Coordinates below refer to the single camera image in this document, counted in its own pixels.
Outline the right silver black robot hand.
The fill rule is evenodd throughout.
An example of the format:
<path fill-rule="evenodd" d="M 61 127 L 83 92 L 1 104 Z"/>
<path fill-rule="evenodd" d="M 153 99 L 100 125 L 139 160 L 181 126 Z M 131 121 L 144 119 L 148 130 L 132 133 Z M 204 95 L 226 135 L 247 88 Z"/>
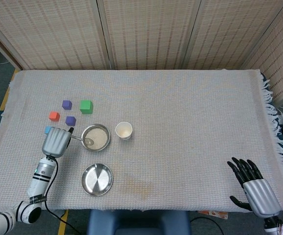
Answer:
<path fill-rule="evenodd" d="M 242 202 L 231 195 L 230 200 L 237 207 L 251 211 L 263 219 L 279 215 L 281 206 L 276 195 L 253 161 L 233 157 L 227 164 L 247 198 L 247 202 Z"/>

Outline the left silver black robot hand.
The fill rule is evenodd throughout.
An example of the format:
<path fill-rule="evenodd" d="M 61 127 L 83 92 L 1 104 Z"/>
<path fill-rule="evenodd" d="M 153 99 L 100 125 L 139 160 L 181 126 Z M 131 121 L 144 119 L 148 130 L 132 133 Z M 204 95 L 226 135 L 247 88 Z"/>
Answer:
<path fill-rule="evenodd" d="M 44 140 L 42 152 L 46 156 L 61 157 L 69 145 L 73 131 L 73 127 L 68 130 L 51 127 Z"/>

